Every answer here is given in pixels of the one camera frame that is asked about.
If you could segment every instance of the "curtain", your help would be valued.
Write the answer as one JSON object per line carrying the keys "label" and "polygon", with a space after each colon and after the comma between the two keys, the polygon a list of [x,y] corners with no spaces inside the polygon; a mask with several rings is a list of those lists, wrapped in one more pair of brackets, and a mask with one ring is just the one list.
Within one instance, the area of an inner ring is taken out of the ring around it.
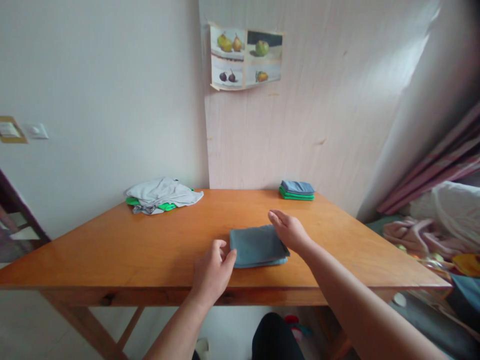
{"label": "curtain", "polygon": [[392,215],[444,181],[480,170],[480,102],[442,139],[377,208]]}

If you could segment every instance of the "folded blue cloth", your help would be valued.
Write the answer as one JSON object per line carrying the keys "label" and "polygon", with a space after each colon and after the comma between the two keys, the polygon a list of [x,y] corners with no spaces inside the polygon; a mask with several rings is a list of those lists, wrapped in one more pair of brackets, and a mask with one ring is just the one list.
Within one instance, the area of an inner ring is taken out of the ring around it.
{"label": "folded blue cloth", "polygon": [[273,225],[230,230],[230,249],[237,251],[236,269],[280,265],[290,256]]}
{"label": "folded blue cloth", "polygon": [[315,190],[308,182],[303,181],[281,181],[281,186],[287,193],[313,195]]}

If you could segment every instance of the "pile of laundry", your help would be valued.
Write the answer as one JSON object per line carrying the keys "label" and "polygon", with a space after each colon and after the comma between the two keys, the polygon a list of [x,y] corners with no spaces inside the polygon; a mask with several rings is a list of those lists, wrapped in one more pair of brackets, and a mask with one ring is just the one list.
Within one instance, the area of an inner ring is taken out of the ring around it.
{"label": "pile of laundry", "polygon": [[230,230],[230,249],[236,249],[236,269],[281,265],[290,251],[273,225]]}
{"label": "pile of laundry", "polygon": [[459,254],[475,252],[464,241],[445,235],[432,219],[417,220],[407,216],[383,226],[383,237],[394,245],[403,245],[406,250],[420,258],[429,254],[439,254],[451,260]]}
{"label": "pile of laundry", "polygon": [[315,190],[308,182],[282,180],[278,190],[286,200],[313,201],[315,199]]}
{"label": "pile of laundry", "polygon": [[160,177],[129,187],[123,193],[126,203],[133,206],[133,213],[161,214],[197,203],[204,192],[195,192],[177,179]]}

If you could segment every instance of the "poster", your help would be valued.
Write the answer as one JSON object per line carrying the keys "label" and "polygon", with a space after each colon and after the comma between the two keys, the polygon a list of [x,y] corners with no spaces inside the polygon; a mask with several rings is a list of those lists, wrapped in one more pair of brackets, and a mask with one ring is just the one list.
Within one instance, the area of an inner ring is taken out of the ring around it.
{"label": "poster", "polygon": [[280,80],[283,34],[209,24],[213,88],[244,90]]}

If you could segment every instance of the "wooden table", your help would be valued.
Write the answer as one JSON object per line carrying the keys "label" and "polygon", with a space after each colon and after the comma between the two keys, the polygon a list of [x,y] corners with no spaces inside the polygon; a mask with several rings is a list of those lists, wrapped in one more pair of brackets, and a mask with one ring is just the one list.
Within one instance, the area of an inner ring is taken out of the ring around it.
{"label": "wooden table", "polygon": [[[284,200],[270,190],[204,190],[195,205],[159,215],[122,203],[0,270],[0,289],[39,290],[105,358],[123,347],[144,307],[178,306],[194,260],[231,229],[269,224],[269,209],[298,217],[317,243],[386,301],[405,289],[450,287],[319,194]],[[218,305],[319,306],[327,302],[295,253],[280,266],[234,269]],[[135,306],[118,343],[87,307]],[[345,347],[337,341],[337,347]]]}

